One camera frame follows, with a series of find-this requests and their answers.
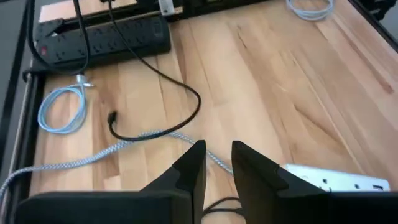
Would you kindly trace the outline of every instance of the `cable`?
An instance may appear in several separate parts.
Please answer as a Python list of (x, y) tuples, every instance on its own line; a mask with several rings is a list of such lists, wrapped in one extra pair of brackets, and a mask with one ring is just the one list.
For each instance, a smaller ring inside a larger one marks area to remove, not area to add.
[[(77, 131), (83, 125), (83, 122), (86, 118), (85, 88), (92, 87), (93, 85), (87, 83), (83, 75), (77, 75), (76, 79), (77, 84), (58, 88), (44, 98), (42, 104), (40, 105), (39, 112), (37, 113), (37, 122), (42, 129), (54, 134), (70, 134)], [(64, 127), (59, 129), (51, 128), (45, 122), (47, 110), (60, 95), (68, 91), (76, 93), (79, 96), (80, 104), (78, 111), (76, 112), (76, 115), (72, 118), (72, 120), (70, 120), (69, 123)]]
[[(146, 133), (142, 133), (139, 136), (150, 136), (150, 135), (154, 135), (157, 133), (161, 133), (163, 131), (158, 130), (158, 131), (150, 131), (150, 132), (146, 132)], [(188, 136), (181, 134), (181, 133), (168, 133), (168, 136), (175, 138), (175, 139), (181, 139), (183, 141), (186, 141), (190, 144), (194, 144), (195, 141), (191, 138), (189, 138)], [(118, 152), (121, 149), (127, 147), (127, 146), (131, 146), (133, 144), (135, 144), (136, 142), (131, 142), (131, 141), (119, 141), (118, 143), (100, 151), (99, 153), (92, 155), (90, 157), (84, 158), (84, 159), (79, 159), (76, 161), (71, 161), (71, 162), (63, 162), (63, 163), (59, 163), (59, 164), (44, 164), (41, 166), (31, 166), (31, 167), (25, 167), (22, 169), (19, 169), (15, 172), (13, 172), (3, 183), (3, 185), (0, 188), (0, 201), (2, 201), (2, 198), (4, 196), (4, 194), (6, 193), (6, 190), (9, 186), (9, 184), (19, 175), (21, 174), (25, 174), (28, 172), (37, 172), (37, 171), (48, 171), (48, 170), (67, 170), (67, 169), (73, 169), (73, 168), (77, 168), (77, 167), (81, 167), (81, 166), (85, 166), (88, 164), (92, 164), (94, 162), (98, 162), (101, 159), (104, 159), (105, 157), (107, 157), (108, 155)], [(223, 169), (225, 169), (228, 173), (230, 173), (230, 171), (232, 170), (230, 167), (228, 167), (228, 165), (226, 165), (221, 159), (217, 158), (213, 153), (211, 153), (209, 150), (207, 150), (207, 154), (208, 156), (210, 156), (210, 159), (213, 159), (220, 167), (222, 167)]]
[(328, 7), (321, 9), (319, 11), (307, 11), (303, 9), (297, 9), (293, 6), (293, 0), (286, 0), (286, 5), (289, 9), (291, 9), (296, 15), (300, 18), (307, 20), (307, 21), (319, 21), (321, 19), (326, 18), (329, 14), (333, 12), (334, 8), (334, 0), (328, 0), (329, 5)]
[(112, 3), (111, 0), (108, 0), (108, 6), (109, 6), (109, 16), (111, 18), (111, 22), (113, 23), (114, 28), (116, 29), (116, 32), (119, 34), (120, 38), (122, 39), (124, 45), (127, 47), (127, 49), (133, 54), (133, 56), (135, 56), (135, 58), (137, 58), (139, 61), (141, 61), (144, 65), (146, 65), (148, 68), (150, 68), (152, 71), (154, 71), (155, 73), (157, 73), (158, 75), (160, 75), (162, 78), (180, 86), (183, 87), (184, 89), (190, 91), (191, 93), (193, 93), (197, 98), (198, 98), (198, 104), (196, 109), (194, 110), (194, 112), (191, 114), (191, 116), (189, 116), (185, 121), (182, 121), (180, 124), (166, 129), (160, 133), (157, 134), (153, 134), (150, 136), (141, 136), (141, 137), (125, 137), (125, 136), (121, 136), (118, 133), (116, 133), (113, 129), (113, 123), (116, 121), (116, 116), (117, 116), (117, 112), (113, 111), (112, 113), (109, 114), (108, 116), (108, 125), (109, 125), (109, 131), (111, 132), (111, 134), (120, 139), (120, 140), (125, 140), (125, 141), (144, 141), (144, 140), (149, 140), (149, 139), (154, 139), (154, 138), (158, 138), (161, 136), (164, 136), (168, 133), (171, 133), (173, 131), (176, 131), (182, 127), (184, 127), (186, 124), (188, 124), (191, 120), (194, 119), (194, 117), (198, 114), (200, 106), (201, 106), (201, 98), (198, 92), (196, 92), (193, 88), (191, 88), (190, 86), (179, 82), (177, 80), (174, 80), (173, 78), (168, 77), (167, 75), (165, 75), (164, 73), (160, 72), (158, 69), (154, 68), (152, 65), (150, 65), (149, 63), (147, 63), (142, 57), (140, 57), (132, 48), (130, 48), (127, 40), (124, 38), (123, 34), (121, 33), (121, 31), (119, 30), (118, 25), (116, 24), (115, 20), (114, 20), (114, 16), (113, 16), (113, 9), (112, 9)]
[(226, 197), (226, 198), (222, 198), (218, 201), (216, 201), (215, 203), (212, 203), (209, 207), (205, 208), (202, 214), (202, 217), (214, 213), (214, 212), (233, 212), (235, 214), (241, 215), (242, 217), (244, 217), (243, 214), (243, 209), (242, 208), (215, 208), (217, 205), (226, 202), (228, 200), (236, 200), (239, 201), (239, 199), (237, 197)]
[[(75, 12), (76, 16), (79, 22), (80, 26), (80, 32), (84, 38), (84, 43), (85, 43), (85, 49), (86, 49), (86, 60), (85, 63), (81, 68), (78, 70), (71, 70), (71, 71), (66, 71), (66, 70), (60, 70), (56, 67), (53, 67), (52, 65), (48, 64), (37, 52), (34, 40), (33, 40), (33, 24), (34, 24), (34, 15), (35, 15), (35, 0), (27, 0), (26, 1), (26, 10), (25, 13), (27, 14), (26, 19), (27, 19), (27, 44), (30, 48), (30, 51), (32, 52), (33, 58), (38, 61), (41, 66), (45, 67), (47, 70), (50, 70), (51, 72), (56, 72), (56, 73), (67, 73), (69, 75), (78, 75), (78, 74), (84, 74), (84, 71), (86, 70), (89, 62), (90, 62), (90, 43), (88, 42), (88, 35), (87, 31), (83, 22), (83, 16), (81, 15), (80, 11), (80, 5), (79, 5), (79, 0), (73, 0), (73, 5), (75, 7)], [(26, 70), (24, 71), (24, 74), (34, 72), (33, 70)]]

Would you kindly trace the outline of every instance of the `metal bracket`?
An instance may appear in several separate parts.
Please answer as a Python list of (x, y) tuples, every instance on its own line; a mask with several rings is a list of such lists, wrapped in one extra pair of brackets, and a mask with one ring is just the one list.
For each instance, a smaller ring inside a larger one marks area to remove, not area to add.
[(162, 16), (171, 16), (175, 14), (173, 0), (158, 0), (158, 3)]

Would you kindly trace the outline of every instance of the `wood grain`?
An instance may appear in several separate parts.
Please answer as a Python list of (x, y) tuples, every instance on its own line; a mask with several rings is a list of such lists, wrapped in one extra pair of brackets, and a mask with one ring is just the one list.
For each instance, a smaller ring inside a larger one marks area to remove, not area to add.
[[(104, 10), (89, 2), (82, 1), (82, 11)], [(73, 16), (70, 4), (44, 6), (40, 20)], [(320, 22), (269, 1), (175, 22), (170, 30), (172, 50), (146, 60), (203, 98), (199, 115), (181, 132), (205, 139), (229, 164), (237, 139), (279, 164), (372, 175), (398, 189), (398, 55), (348, 1), (337, 1)], [(95, 87), (87, 90), (84, 126), (68, 136), (40, 131), (36, 164), (86, 157), (114, 144), (106, 122), (112, 110), (119, 112), (118, 132), (133, 136), (181, 122), (197, 103), (134, 60), (87, 75)], [(50, 78), (46, 93), (74, 82)], [(75, 95), (62, 96), (49, 123), (65, 124), (77, 106)], [(36, 173), (31, 194), (139, 190), (188, 148), (169, 138), (140, 142), (90, 166)], [(208, 161), (205, 204), (229, 195), (236, 195), (233, 178)], [(216, 222), (244, 223), (232, 214), (205, 218)]]

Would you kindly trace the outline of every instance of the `white power strip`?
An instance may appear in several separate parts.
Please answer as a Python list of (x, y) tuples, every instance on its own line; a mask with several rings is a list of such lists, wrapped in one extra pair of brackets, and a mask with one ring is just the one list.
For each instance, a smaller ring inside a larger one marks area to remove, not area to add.
[(387, 180), (375, 177), (296, 164), (286, 164), (283, 168), (308, 183), (329, 192), (390, 191), (390, 185)]

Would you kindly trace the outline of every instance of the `cable plug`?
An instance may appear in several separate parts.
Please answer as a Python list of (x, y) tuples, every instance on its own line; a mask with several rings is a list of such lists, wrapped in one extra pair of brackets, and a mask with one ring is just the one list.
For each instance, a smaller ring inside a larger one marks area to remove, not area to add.
[(87, 82), (87, 79), (84, 75), (78, 74), (76, 75), (76, 81), (79, 84), (83, 84), (84, 87), (93, 87), (94, 85)]
[(112, 111), (108, 115), (108, 124), (112, 125), (116, 121), (116, 117), (118, 115), (117, 111)]

